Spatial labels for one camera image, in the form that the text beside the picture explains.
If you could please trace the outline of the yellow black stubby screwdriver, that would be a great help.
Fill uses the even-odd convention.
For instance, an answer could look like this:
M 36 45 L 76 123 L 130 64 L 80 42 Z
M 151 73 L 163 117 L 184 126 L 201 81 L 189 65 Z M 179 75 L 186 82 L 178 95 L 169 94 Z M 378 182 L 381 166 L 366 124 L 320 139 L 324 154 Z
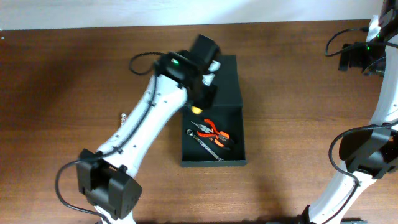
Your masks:
M 191 111 L 193 114 L 201 114 L 203 112 L 201 108 L 198 108 L 196 106 L 191 106 Z

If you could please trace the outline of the black gift box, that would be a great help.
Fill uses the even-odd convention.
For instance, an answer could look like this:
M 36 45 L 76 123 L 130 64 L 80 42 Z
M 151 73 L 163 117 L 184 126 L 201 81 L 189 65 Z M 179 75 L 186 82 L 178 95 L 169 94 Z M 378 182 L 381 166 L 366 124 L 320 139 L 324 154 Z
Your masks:
M 221 67 L 216 71 L 212 84 L 217 87 L 211 108 L 201 114 L 194 114 L 190 108 L 182 109 L 182 167 L 223 167 L 246 165 L 243 98 L 241 95 L 235 55 L 223 55 L 218 58 Z M 192 130 L 196 134 L 198 124 L 204 120 L 214 122 L 217 130 L 229 134 L 234 144 L 223 149 L 209 138 L 199 139 L 214 153 L 208 152 L 196 139 L 187 134 Z

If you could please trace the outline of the silver ratchet wrench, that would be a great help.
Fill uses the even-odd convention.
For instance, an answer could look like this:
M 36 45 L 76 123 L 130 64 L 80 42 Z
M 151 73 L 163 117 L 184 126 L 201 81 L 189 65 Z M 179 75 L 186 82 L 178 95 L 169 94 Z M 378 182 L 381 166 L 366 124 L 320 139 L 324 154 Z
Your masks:
M 206 151 L 208 151 L 217 161 L 224 161 L 220 156 L 218 156 L 212 149 L 210 149 L 198 136 L 196 136 L 191 129 L 188 129 L 186 133 L 196 140 Z

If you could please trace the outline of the red handled wire cutters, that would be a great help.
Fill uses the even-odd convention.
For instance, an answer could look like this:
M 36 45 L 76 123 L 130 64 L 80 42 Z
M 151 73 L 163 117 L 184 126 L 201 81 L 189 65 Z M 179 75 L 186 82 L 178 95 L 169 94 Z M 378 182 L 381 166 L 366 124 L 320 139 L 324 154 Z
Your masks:
M 204 138 L 219 138 L 220 134 L 217 131 L 214 122 L 212 122 L 212 120 L 210 120 L 210 119 L 204 119 L 204 122 L 206 124 L 209 124 L 210 127 L 208 127 L 204 124 L 193 123 L 199 129 L 199 131 L 197 131 L 197 134 L 200 137 L 204 137 Z

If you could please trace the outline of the orange black long-nose pliers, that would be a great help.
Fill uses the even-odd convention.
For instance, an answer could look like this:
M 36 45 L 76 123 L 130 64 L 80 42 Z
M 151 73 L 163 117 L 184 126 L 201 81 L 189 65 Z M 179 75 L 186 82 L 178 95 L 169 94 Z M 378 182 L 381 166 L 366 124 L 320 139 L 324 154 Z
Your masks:
M 224 132 L 224 131 L 219 131 L 219 138 L 208 138 L 210 141 L 214 142 L 218 147 L 225 149 L 225 150 L 232 150 L 232 148 L 235 146 L 234 140 L 231 138 L 231 136 Z

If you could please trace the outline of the orange socket bit rail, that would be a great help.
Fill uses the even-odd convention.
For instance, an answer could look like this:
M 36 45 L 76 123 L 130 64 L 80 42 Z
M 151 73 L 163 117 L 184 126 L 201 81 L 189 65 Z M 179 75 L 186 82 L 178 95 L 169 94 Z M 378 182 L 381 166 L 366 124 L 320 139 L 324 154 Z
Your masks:
M 121 114 L 121 126 L 124 125 L 125 121 L 126 121 L 126 114 L 125 114 L 125 113 L 122 113 L 122 114 Z

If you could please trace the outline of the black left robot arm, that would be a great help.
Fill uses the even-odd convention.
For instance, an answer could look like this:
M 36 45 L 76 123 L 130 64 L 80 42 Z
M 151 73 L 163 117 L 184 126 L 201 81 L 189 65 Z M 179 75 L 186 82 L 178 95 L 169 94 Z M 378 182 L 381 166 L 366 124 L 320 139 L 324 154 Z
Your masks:
M 183 106 L 207 109 L 216 95 L 204 75 L 217 66 L 219 46 L 199 35 L 189 50 L 162 54 L 146 92 L 125 123 L 96 152 L 84 149 L 77 164 L 79 191 L 102 223 L 134 223 L 142 193 L 135 181 L 140 164 L 167 121 Z

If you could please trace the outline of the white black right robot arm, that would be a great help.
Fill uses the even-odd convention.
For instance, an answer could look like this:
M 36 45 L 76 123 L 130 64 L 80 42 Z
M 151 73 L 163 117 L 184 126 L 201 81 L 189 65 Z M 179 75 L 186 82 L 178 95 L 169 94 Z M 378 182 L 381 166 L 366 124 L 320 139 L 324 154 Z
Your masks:
M 397 171 L 397 1 L 383 2 L 381 13 L 367 27 L 364 42 L 337 51 L 338 69 L 360 68 L 383 77 L 369 125 L 349 129 L 331 142 L 328 158 L 336 174 L 322 195 L 294 223 L 344 223 L 355 200 L 387 173 Z

